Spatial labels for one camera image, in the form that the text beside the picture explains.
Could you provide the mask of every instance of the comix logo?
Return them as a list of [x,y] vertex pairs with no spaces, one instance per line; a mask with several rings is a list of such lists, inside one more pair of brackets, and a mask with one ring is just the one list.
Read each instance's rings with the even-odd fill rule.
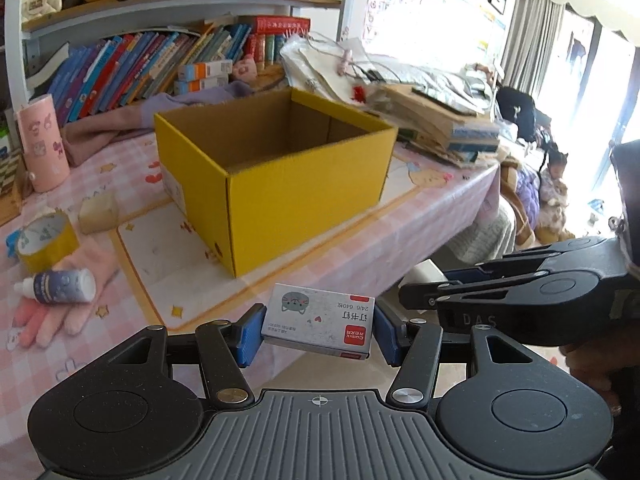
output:
[[344,342],[347,345],[364,345],[364,336],[367,329],[363,326],[347,325],[344,329]]

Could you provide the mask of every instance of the red heart print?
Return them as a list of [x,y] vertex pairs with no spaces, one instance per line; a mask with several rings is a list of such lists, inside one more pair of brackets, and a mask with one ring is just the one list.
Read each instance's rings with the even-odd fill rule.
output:
[[149,184],[156,184],[162,180],[162,173],[158,173],[157,175],[147,175],[145,180]]

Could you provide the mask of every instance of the gray ribbed panel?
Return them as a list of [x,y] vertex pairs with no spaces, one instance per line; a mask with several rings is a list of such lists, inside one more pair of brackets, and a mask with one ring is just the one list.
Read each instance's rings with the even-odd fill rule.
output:
[[[322,395],[322,406],[312,400]],[[460,460],[418,413],[374,392],[266,391],[216,415],[186,455],[138,480],[497,480]],[[41,480],[63,480],[45,474]],[[587,471],[566,480],[602,480]]]

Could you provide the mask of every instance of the pink cylinder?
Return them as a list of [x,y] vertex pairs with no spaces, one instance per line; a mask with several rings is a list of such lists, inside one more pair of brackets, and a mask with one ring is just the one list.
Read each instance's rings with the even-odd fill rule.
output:
[[17,117],[24,147],[24,163],[33,189],[43,193],[59,186],[69,176],[69,163],[62,146],[51,95],[31,101],[18,111]]

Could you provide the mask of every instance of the smartphone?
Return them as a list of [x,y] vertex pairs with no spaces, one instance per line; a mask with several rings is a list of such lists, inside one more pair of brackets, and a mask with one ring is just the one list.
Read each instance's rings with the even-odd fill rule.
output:
[[478,114],[473,111],[471,108],[467,108],[466,106],[460,104],[452,97],[448,96],[445,92],[435,89],[430,86],[426,86],[424,89],[416,88],[415,86],[411,88],[411,92],[420,97],[424,97],[429,101],[439,104],[444,109],[449,112],[453,112],[456,115],[462,115],[467,117],[477,117]]

